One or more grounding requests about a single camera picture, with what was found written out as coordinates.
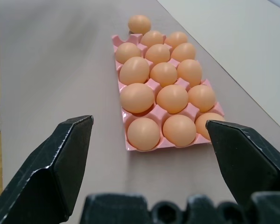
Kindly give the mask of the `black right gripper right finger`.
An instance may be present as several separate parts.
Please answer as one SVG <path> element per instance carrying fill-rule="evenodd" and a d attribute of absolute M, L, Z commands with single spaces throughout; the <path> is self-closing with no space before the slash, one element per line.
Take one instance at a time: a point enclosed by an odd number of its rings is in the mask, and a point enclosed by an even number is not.
<path fill-rule="evenodd" d="M 280 152 L 251 127 L 208 120 L 206 128 L 221 174 L 236 202 L 255 192 L 280 192 Z"/>

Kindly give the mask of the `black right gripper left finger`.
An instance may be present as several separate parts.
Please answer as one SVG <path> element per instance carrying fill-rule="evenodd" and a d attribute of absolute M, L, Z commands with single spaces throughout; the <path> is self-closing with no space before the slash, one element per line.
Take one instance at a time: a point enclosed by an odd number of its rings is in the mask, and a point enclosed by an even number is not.
<path fill-rule="evenodd" d="M 93 116 L 60 123 L 0 195 L 0 224 L 60 224 L 72 215 L 84 177 Z"/>

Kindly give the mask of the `brown egg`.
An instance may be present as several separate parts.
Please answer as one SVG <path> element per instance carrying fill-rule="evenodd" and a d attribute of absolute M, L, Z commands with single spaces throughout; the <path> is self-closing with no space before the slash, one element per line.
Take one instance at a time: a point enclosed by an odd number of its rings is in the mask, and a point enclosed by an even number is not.
<path fill-rule="evenodd" d="M 196 57 L 196 49 L 191 43 L 182 43 L 178 45 L 171 54 L 171 59 L 182 62 L 187 59 L 194 60 Z"/>
<path fill-rule="evenodd" d="M 150 67 L 142 57 L 132 57 L 121 67 L 119 81 L 124 85 L 145 83 L 149 77 Z"/>
<path fill-rule="evenodd" d="M 133 15 L 128 21 L 129 31 L 133 34 L 145 34 L 151 30 L 151 21 L 144 15 Z"/>
<path fill-rule="evenodd" d="M 166 37 L 164 44 L 171 46 L 172 49 L 175 49 L 180 44 L 187 43 L 187 42 L 188 42 L 187 35 L 183 32 L 176 31 Z"/>
<path fill-rule="evenodd" d="M 177 70 L 170 63 L 159 63 L 152 68 L 150 78 L 158 82 L 161 87 L 165 87 L 177 81 Z"/>
<path fill-rule="evenodd" d="M 206 129 L 206 122 L 207 120 L 218 120 L 218 121 L 225 121 L 225 118 L 217 113 L 204 113 L 201 116 L 199 116 L 196 121 L 196 132 L 201 134 L 204 138 L 210 140 L 209 133 Z"/>
<path fill-rule="evenodd" d="M 177 67 L 178 78 L 188 82 L 190 87 L 199 85 L 202 80 L 202 67 L 197 60 L 187 59 Z"/>
<path fill-rule="evenodd" d="M 196 138 L 196 126 L 194 122 L 185 115 L 174 115 L 169 117 L 163 125 L 164 137 L 177 147 L 185 147 Z"/>
<path fill-rule="evenodd" d="M 188 105 L 188 93 L 180 85 L 168 85 L 159 91 L 156 103 L 168 113 L 176 114 Z"/>
<path fill-rule="evenodd" d="M 170 60 L 169 48 L 163 44 L 155 44 L 147 50 L 145 58 L 153 64 L 168 62 Z"/>
<path fill-rule="evenodd" d="M 209 111 L 216 103 L 213 89 L 206 85 L 196 85 L 188 91 L 189 103 L 197 107 L 200 112 Z"/>
<path fill-rule="evenodd" d="M 151 30 L 145 33 L 140 41 L 140 44 L 147 46 L 148 48 L 156 44 L 163 44 L 163 34 L 156 30 Z"/>
<path fill-rule="evenodd" d="M 127 130 L 129 143 L 140 151 L 153 149 L 160 141 L 161 134 L 155 121 L 149 118 L 134 120 Z"/>
<path fill-rule="evenodd" d="M 115 52 L 115 59 L 121 64 L 124 64 L 128 59 L 135 56 L 141 56 L 141 50 L 130 42 L 119 45 Z"/>
<path fill-rule="evenodd" d="M 131 113 L 141 113 L 154 104 L 153 90 L 140 83 L 127 85 L 120 92 L 120 102 L 124 110 Z"/>

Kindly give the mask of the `pink plastic egg tray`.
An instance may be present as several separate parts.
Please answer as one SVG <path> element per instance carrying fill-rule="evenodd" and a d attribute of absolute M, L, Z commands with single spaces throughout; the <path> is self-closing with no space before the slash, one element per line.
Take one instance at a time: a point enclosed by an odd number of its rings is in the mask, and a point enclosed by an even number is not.
<path fill-rule="evenodd" d="M 119 100 L 128 151 L 182 148 L 209 143 L 209 119 L 224 112 L 202 67 L 196 49 L 183 32 L 112 37 L 118 73 Z"/>

